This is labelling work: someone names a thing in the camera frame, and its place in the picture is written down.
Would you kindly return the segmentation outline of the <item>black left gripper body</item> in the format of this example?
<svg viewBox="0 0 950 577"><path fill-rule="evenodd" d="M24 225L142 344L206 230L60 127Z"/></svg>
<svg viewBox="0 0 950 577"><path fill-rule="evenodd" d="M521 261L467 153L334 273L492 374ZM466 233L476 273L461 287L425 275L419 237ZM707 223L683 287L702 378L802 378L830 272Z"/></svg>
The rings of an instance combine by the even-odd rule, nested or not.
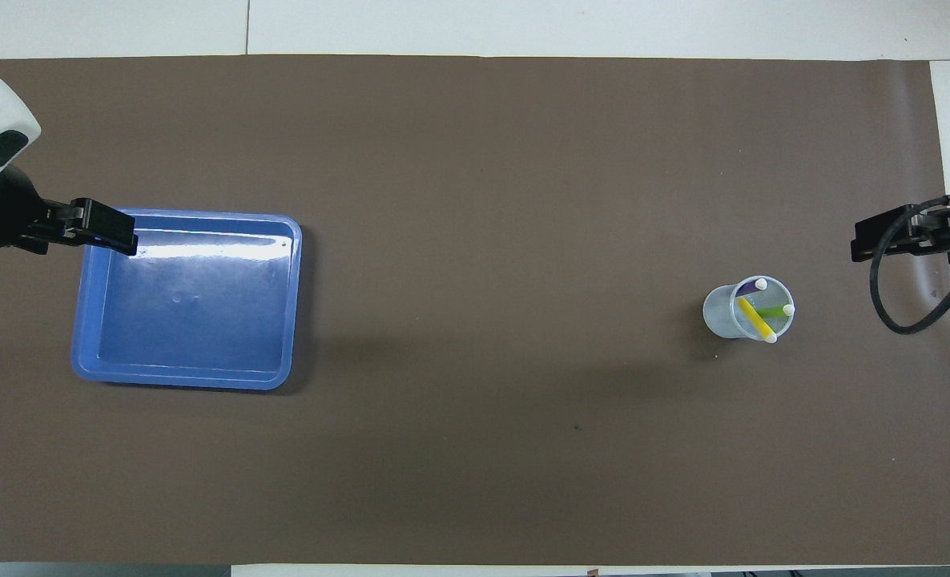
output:
<svg viewBox="0 0 950 577"><path fill-rule="evenodd" d="M31 253L46 253L44 240L28 240L28 228L47 216L47 204L32 180L16 167L0 172L0 248L14 246Z"/></svg>

